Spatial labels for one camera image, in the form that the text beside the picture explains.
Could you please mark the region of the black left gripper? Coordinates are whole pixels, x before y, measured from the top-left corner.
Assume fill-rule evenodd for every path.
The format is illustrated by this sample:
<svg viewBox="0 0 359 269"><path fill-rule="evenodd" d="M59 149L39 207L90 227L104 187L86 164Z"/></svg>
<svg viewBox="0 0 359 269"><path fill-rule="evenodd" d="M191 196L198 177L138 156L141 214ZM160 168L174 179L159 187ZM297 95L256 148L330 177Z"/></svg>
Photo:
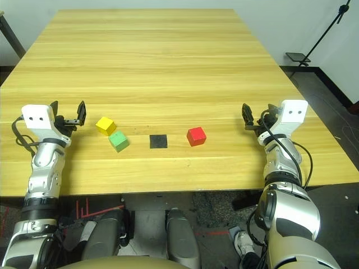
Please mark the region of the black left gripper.
<svg viewBox="0 0 359 269"><path fill-rule="evenodd" d="M58 113L58 101L54 101L50 104L53 109L53 114L57 115ZM86 106L85 102L82 101L77 108L77 118L76 119L64 119L64 116L57 115L55 117L54 126L56 129L64 136L71 137L74 131L77 131L76 126L83 126L86 119Z"/></svg>

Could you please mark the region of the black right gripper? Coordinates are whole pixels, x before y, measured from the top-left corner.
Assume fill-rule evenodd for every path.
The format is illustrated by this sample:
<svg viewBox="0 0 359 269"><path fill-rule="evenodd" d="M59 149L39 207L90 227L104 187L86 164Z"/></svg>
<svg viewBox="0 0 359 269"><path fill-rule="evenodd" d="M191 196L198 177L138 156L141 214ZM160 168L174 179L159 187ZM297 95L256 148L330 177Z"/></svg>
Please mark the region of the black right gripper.
<svg viewBox="0 0 359 269"><path fill-rule="evenodd" d="M257 125L254 125L254 118L249 105L243 103L242 105L242 117L245 122L245 130L254 131L255 135L259 137L262 133L266 132L266 125L271 128L277 121L277 115L281 113L281 107L277 107L273 104L268 104L268 111L264 111L263 119L257 121Z"/></svg>

